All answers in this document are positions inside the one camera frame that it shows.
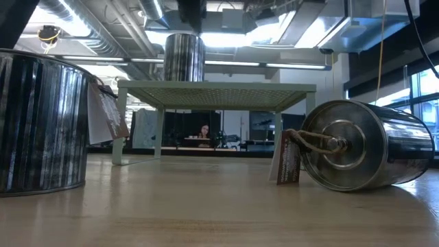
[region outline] window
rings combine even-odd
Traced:
[[[402,110],[403,112],[412,114],[412,109],[410,108],[410,106],[400,106],[400,107],[396,107],[395,109]]]
[[[433,136],[436,155],[439,155],[439,79],[431,69],[408,75],[404,69],[404,80],[379,90],[380,97],[376,105],[402,110],[413,114],[424,122]],[[371,102],[377,96],[376,91],[364,93],[354,100]]]
[[[412,75],[412,81],[414,82],[414,97],[439,92],[439,79],[436,78],[431,69]]]
[[[408,101],[410,99],[410,89],[403,89],[399,92],[381,97],[377,100],[377,106],[387,106],[396,102]]]
[[[439,151],[439,99],[414,105],[415,115],[420,118],[433,135],[436,151]]]

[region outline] metal can lid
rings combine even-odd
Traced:
[[[309,175],[329,189],[351,191],[365,187],[386,152],[386,139],[377,116],[359,102],[338,100],[322,104],[309,114],[302,129],[333,137],[329,141],[305,137],[310,144],[340,149],[335,154],[302,154]],[[340,140],[346,142],[342,148],[337,147]]]

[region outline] yellow cable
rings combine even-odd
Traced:
[[[334,99],[337,99],[335,96],[335,70],[334,70],[334,53],[332,53],[332,95]]]
[[[53,39],[50,41],[49,46],[47,46],[47,49],[44,50],[44,54],[48,54],[50,49],[54,48],[54,46],[52,45],[53,41],[54,41]]]
[[[55,34],[54,36],[52,36],[52,37],[50,37],[50,38],[40,38],[40,30],[38,31],[37,34],[38,34],[38,38],[39,38],[41,41],[49,41],[49,40],[53,40],[54,38],[58,37],[58,35],[60,35],[60,32],[61,32],[61,30],[59,30],[57,34]]]
[[[385,22],[386,11],[387,11],[387,0],[384,0],[383,23],[381,24],[381,47],[379,51],[377,99],[375,100],[375,105],[377,105],[378,96],[379,96],[379,87],[381,86],[381,69],[383,66],[383,46],[384,46],[384,22]]]

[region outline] black cable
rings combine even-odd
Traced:
[[[416,23],[414,22],[412,9],[410,7],[409,0],[404,0],[405,3],[405,9],[407,10],[407,14],[409,15],[410,23],[412,24],[414,31],[416,33],[417,41],[418,41],[418,47],[420,49],[421,54],[423,55],[423,58],[427,65],[430,67],[430,69],[433,71],[434,75],[439,79],[439,73],[436,71],[436,68],[434,67],[433,62],[430,60],[429,56],[427,55],[427,52],[425,52],[424,45],[422,40],[420,39],[418,27],[416,26]]]

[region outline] reflective metal cylinder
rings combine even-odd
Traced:
[[[0,49],[0,197],[85,183],[92,78],[73,64]]]
[[[165,80],[202,82],[204,80],[203,40],[192,34],[172,34],[165,46]]]
[[[347,141],[346,150],[336,154],[302,153],[309,175],[336,191],[409,182],[434,158],[434,140],[426,125],[401,110],[337,100],[314,109],[302,129]],[[330,149],[322,139],[305,139]]]

